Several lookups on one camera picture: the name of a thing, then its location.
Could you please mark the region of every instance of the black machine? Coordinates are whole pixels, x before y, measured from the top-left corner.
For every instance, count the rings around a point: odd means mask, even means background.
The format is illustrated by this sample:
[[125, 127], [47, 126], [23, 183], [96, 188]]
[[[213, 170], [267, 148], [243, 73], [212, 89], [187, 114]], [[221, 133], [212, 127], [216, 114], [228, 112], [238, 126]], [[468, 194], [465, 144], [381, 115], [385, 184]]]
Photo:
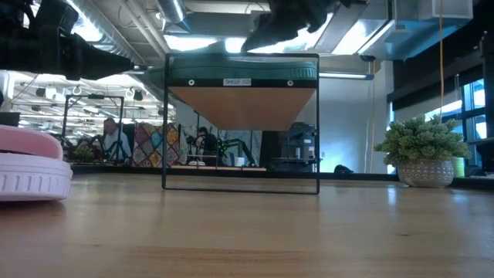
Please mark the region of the black machine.
[[259, 165], [268, 171], [314, 172], [315, 131], [301, 122], [285, 132], [263, 131]]
[[[0, 69], [97, 80], [134, 68], [121, 57], [71, 34], [78, 12], [63, 0], [43, 0], [36, 17], [33, 0], [0, 0]], [[29, 27], [24, 28], [24, 14]]]
[[298, 31], [315, 32], [327, 20], [327, 14], [341, 3], [350, 7], [352, 0], [268, 0], [271, 12], [255, 21], [256, 30], [247, 38], [242, 51], [295, 39]]

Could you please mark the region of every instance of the pipe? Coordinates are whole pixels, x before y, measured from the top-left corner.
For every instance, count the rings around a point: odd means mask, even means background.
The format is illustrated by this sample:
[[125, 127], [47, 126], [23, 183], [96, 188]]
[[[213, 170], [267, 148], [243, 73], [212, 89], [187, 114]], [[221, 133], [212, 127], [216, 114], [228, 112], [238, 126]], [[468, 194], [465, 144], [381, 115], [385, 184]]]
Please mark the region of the pipe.
[[191, 32], [185, 21], [187, 11], [183, 0], [156, 0], [157, 8], [167, 22], [173, 23], [187, 32]]
[[160, 34], [156, 30], [153, 23], [149, 20], [147, 15], [144, 13], [143, 9], [136, 3], [135, 0], [128, 0], [128, 2], [134, 8], [133, 10], [134, 12], [136, 12], [137, 16], [140, 17], [140, 19], [148, 27], [149, 31], [151, 32], [151, 35], [156, 39], [157, 43], [161, 46], [163, 51], [165, 53], [169, 53], [171, 50], [170, 47], [168, 47], [168, 44], [164, 41], [163, 34]]
[[134, 24], [137, 26], [137, 28], [140, 30], [140, 32], [143, 34], [144, 38], [146, 38], [146, 40], [149, 42], [149, 44], [151, 45], [151, 47], [154, 49], [154, 51], [156, 51], [156, 53], [159, 55], [159, 57], [161, 57], [162, 59], [164, 59], [165, 57], [165, 53], [164, 53], [164, 50], [161, 49], [157, 44], [156, 42], [153, 40], [153, 38], [151, 38], [151, 36], [149, 36], [149, 33], [147, 32], [147, 30], [144, 28], [144, 26], [142, 25], [142, 23], [140, 23], [139, 19], [136, 17], [136, 15], [132, 12], [132, 10], [130, 9], [129, 5], [127, 4], [126, 0], [118, 0], [118, 2], [120, 3], [120, 5], [122, 6], [122, 9], [124, 12], [126, 12], [129, 16], [130, 16], [130, 19], [132, 19], [132, 21], [134, 22]]
[[117, 28], [90, 0], [70, 0], [70, 4], [75, 5], [93, 25], [103, 34], [103, 38], [96, 44], [112, 44], [113, 47], [105, 47], [105, 50], [123, 57], [127, 57], [137, 65], [145, 64], [144, 59], [122, 36]]

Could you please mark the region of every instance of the shelf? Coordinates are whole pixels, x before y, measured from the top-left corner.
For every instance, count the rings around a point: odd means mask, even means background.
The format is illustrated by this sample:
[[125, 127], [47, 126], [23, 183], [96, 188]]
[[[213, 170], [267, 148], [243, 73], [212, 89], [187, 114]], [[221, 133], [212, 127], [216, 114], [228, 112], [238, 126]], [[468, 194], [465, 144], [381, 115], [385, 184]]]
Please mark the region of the shelf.
[[220, 130], [287, 131], [315, 88], [168, 87]]
[[250, 78], [227, 78], [227, 79], [175, 79], [167, 81], [168, 87], [223, 87], [223, 88], [317, 88], [317, 79], [313, 80], [261, 80]]

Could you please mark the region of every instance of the ceiling duct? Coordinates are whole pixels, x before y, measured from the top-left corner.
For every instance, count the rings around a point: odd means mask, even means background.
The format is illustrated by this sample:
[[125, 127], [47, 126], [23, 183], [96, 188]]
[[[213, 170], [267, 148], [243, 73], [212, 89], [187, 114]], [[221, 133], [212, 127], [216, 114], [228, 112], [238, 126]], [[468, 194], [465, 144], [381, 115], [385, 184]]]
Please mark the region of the ceiling duct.
[[191, 28], [185, 21], [187, 10], [182, 0], [156, 0], [157, 8], [164, 19], [183, 30], [190, 32]]

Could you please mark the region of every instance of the green leaves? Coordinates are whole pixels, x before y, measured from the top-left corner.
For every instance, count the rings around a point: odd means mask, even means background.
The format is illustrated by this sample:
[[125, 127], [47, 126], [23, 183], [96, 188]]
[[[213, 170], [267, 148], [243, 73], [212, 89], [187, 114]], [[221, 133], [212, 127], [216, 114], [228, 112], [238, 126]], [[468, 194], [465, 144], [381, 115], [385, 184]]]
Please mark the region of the green leaves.
[[393, 122], [384, 141], [377, 144], [374, 150], [386, 152], [384, 163], [395, 167], [420, 158], [470, 158], [468, 146], [462, 142], [463, 135], [452, 132], [458, 125], [456, 120], [449, 120], [443, 124], [439, 116], [426, 122], [424, 115], [406, 120], [402, 124]]

